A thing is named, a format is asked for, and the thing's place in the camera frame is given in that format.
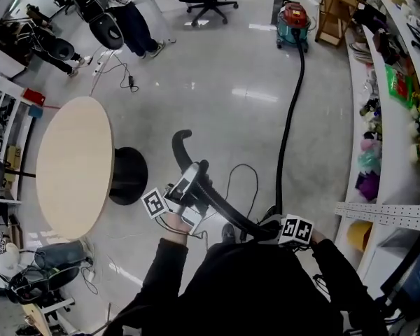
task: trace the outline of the jeans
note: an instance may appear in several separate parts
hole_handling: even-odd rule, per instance
[[[148,25],[134,3],[110,8],[109,11],[117,20],[125,43],[133,53],[143,56],[146,52],[157,50],[158,44],[151,38]]]
[[[48,62],[49,64],[52,64],[53,66],[56,66],[59,70],[65,72],[66,74],[73,73],[73,67],[71,67],[69,64],[66,64],[64,61],[51,57],[47,52],[37,51],[37,50],[33,50],[33,51],[34,51],[34,54],[36,56],[39,56],[39,58],[41,58],[43,61]],[[80,58],[81,56],[75,52],[75,54],[70,60],[78,61]]]

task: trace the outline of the round wooden table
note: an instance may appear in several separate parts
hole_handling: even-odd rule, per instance
[[[43,135],[36,165],[36,189],[50,226],[67,239],[86,234],[109,196],[128,205],[142,196],[148,168],[137,150],[114,150],[111,124],[91,97],[65,104]]]

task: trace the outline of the person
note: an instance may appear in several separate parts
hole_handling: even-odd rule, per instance
[[[140,58],[144,59],[147,54],[156,57],[164,49],[165,42],[151,37],[143,15],[132,1],[109,0],[106,11],[116,19],[126,46]]]
[[[142,335],[342,335],[342,310],[362,335],[387,335],[384,320],[356,271],[321,233],[313,231],[313,256],[330,294],[316,289],[296,255],[278,245],[235,243],[231,224],[213,245],[180,296],[189,226],[167,214],[170,230],[160,240],[141,291],[108,326]]]
[[[43,27],[50,26],[50,18],[47,15],[41,13],[38,6],[27,4],[27,16],[33,21],[38,22],[38,25]]]
[[[14,22],[11,25],[10,29],[13,31],[13,34],[16,35],[17,38],[17,46],[21,49],[30,49],[40,59],[48,62],[49,64],[52,64],[53,66],[56,66],[59,70],[65,72],[69,77],[73,78],[77,76],[77,67],[82,66],[85,63],[85,60],[77,52],[75,52],[70,59],[71,61],[78,63],[78,66],[73,68],[66,62],[52,57],[47,51],[42,49],[40,45],[33,40],[31,35],[32,31],[47,41],[54,41],[56,39],[56,36],[50,30],[42,26],[38,26],[38,23],[41,23],[41,21],[42,20],[34,21],[35,26],[30,23],[19,24],[18,22]]]

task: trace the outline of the pegboard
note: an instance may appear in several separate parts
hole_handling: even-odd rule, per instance
[[[387,216],[407,216],[420,218],[420,205],[391,205],[338,202],[336,209],[364,211],[368,213],[384,214]]]
[[[374,212],[369,212],[369,211],[357,211],[357,210],[349,210],[349,209],[341,209],[341,208],[336,208],[335,213],[340,216],[361,219],[363,221],[378,222],[380,224],[385,224],[385,225],[394,225],[399,228],[420,230],[420,210],[418,210],[418,207],[420,206],[388,206],[388,207],[391,207],[391,208],[385,209],[385,210],[390,211],[391,212],[390,214],[374,213]]]

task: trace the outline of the black monitor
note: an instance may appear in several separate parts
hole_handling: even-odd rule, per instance
[[[420,235],[381,290],[392,311],[399,309],[407,319],[420,315]]]

